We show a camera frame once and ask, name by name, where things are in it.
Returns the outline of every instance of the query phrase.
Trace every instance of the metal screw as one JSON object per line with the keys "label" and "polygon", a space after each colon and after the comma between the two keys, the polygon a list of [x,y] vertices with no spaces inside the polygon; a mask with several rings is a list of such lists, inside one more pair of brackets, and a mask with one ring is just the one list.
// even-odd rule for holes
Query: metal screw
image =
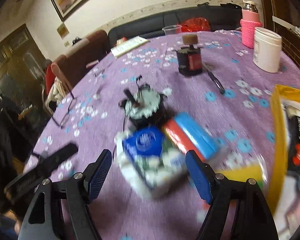
{"label": "metal screw", "polygon": [[49,179],[44,179],[43,181],[42,181],[42,184],[43,185],[47,185],[47,184],[49,184],[50,183],[50,180]]}
{"label": "metal screw", "polygon": [[256,181],[254,179],[249,179],[248,182],[251,185],[255,185],[256,184]]}
{"label": "metal screw", "polygon": [[83,176],[83,174],[82,174],[81,172],[77,172],[76,174],[73,175],[73,177],[74,177],[75,179],[81,179],[82,176]]}
{"label": "metal screw", "polygon": [[221,174],[221,173],[217,173],[217,174],[216,174],[216,178],[217,178],[217,179],[224,179],[225,176],[224,176],[223,174]]}

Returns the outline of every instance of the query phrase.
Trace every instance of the pink thermos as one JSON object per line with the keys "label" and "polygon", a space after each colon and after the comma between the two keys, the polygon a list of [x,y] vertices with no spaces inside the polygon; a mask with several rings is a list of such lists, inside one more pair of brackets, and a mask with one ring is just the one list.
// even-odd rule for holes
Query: pink thermos
{"label": "pink thermos", "polygon": [[242,19],[242,43],[250,49],[254,47],[254,32],[256,27],[262,27],[256,4],[243,0]]}

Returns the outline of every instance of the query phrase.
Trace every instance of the sofa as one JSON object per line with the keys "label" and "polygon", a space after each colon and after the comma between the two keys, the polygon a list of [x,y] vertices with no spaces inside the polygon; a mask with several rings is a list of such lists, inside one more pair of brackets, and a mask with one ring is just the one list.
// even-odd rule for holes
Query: sofa
{"label": "sofa", "polygon": [[221,6],[211,6],[208,3],[177,9],[173,11],[154,14],[139,20],[135,20],[112,28],[109,33],[110,46],[113,47],[118,39],[126,37],[128,39],[141,36],[149,39],[164,36],[163,27],[183,23],[193,17],[203,17],[210,23],[211,31],[235,30],[240,27],[242,19],[242,8],[235,4],[222,4]]}
{"label": "sofa", "polygon": [[110,52],[107,33],[96,31],[60,55],[51,64],[54,75],[59,78],[69,92],[88,73],[86,65],[95,60],[102,60]]}

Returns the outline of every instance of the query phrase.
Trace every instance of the purple tablecloth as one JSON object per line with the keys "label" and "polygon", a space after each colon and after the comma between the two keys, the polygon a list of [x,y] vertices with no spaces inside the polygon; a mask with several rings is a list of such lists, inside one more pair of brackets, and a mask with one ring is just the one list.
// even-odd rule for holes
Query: purple tablecloth
{"label": "purple tablecloth", "polygon": [[[117,60],[109,54],[76,85],[77,103],[65,127],[50,120],[34,148],[37,153],[53,153],[69,141],[79,145],[78,154],[52,174],[52,181],[83,171],[102,149],[114,149],[114,136],[122,130],[124,118],[118,102],[125,97],[124,88],[136,91],[140,74],[142,82],[168,95],[166,106],[188,112],[219,144],[229,145],[234,154],[226,166],[245,165],[261,154],[271,175],[274,134],[269,98],[275,84],[300,89],[300,70],[282,53],[281,71],[264,72],[253,63],[253,50],[241,43],[239,32],[199,32],[202,60],[226,89],[223,96],[207,73],[191,78],[179,74],[172,50],[181,46],[181,37],[154,38]],[[70,103],[68,95],[54,114],[56,120],[61,121]],[[25,170],[34,165],[36,159],[31,157]],[[90,212],[104,240],[189,240],[195,239],[202,223],[199,199],[184,180],[160,200],[142,200],[113,164]],[[66,211],[65,219],[69,220]]]}

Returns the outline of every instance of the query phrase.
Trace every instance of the red plastic bag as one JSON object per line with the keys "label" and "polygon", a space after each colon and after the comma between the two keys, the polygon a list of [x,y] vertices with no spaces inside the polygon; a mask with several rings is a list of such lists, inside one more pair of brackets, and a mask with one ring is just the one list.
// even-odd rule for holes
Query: red plastic bag
{"label": "red plastic bag", "polygon": [[181,24],[182,28],[181,31],[185,32],[198,32],[198,31],[206,31],[210,32],[210,25],[207,19],[198,17],[198,18],[191,18],[186,20],[184,23]]}

